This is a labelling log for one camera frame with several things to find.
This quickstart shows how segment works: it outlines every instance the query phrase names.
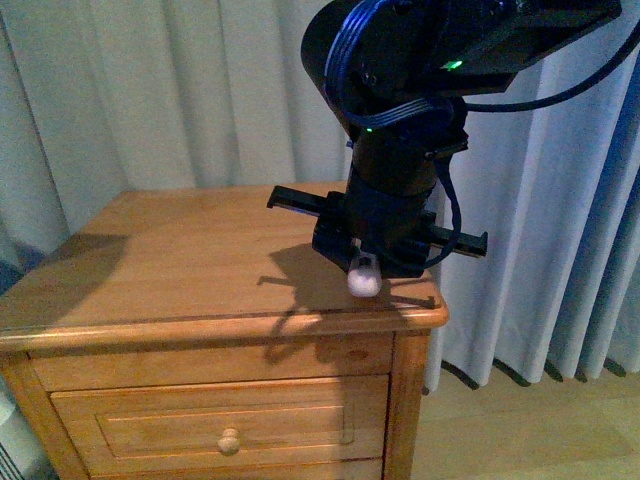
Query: wooden floor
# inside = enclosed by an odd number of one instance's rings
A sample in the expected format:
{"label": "wooden floor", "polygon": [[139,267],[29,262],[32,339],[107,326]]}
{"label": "wooden floor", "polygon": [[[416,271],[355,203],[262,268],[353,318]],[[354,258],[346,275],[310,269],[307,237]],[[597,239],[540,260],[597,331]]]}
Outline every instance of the wooden floor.
{"label": "wooden floor", "polygon": [[640,375],[518,386],[443,371],[423,397],[412,480],[640,479]]}

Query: wooden drawer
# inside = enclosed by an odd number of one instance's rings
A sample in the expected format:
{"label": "wooden drawer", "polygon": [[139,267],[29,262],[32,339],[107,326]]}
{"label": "wooden drawer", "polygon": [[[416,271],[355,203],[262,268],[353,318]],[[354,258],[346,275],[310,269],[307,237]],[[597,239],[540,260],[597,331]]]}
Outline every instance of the wooden drawer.
{"label": "wooden drawer", "polygon": [[93,476],[94,480],[380,480],[382,460]]}
{"label": "wooden drawer", "polygon": [[[59,392],[92,475],[382,456],[388,376]],[[225,429],[240,450],[218,450]]]}
{"label": "wooden drawer", "polygon": [[31,352],[49,392],[389,373],[392,335],[302,337],[224,347]]}

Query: wooden nightstand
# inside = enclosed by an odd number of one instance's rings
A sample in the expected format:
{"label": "wooden nightstand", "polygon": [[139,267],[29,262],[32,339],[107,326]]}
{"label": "wooden nightstand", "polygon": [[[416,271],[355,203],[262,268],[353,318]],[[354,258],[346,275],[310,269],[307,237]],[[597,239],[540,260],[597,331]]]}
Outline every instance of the wooden nightstand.
{"label": "wooden nightstand", "polygon": [[125,193],[0,299],[2,374],[62,479],[409,479],[446,305],[428,275],[351,297],[269,193]]}

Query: wooden tabletop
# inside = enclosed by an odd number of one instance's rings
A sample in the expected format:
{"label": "wooden tabletop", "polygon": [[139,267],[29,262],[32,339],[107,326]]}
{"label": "wooden tabletop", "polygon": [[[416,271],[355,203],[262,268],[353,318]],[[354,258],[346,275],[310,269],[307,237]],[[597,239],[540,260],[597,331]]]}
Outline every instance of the wooden tabletop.
{"label": "wooden tabletop", "polygon": [[[294,186],[325,194],[343,184]],[[311,248],[315,218],[266,208],[270,186],[128,192],[0,297],[0,350],[424,330],[431,277],[374,299]]]}

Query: green led light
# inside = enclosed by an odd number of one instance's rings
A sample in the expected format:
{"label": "green led light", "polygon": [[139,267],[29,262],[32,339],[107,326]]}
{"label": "green led light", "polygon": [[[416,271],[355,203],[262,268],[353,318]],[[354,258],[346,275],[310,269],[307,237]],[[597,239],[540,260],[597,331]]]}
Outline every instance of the green led light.
{"label": "green led light", "polygon": [[450,72],[451,70],[461,67],[463,63],[464,62],[462,60],[454,60],[452,62],[445,63],[441,68]]}

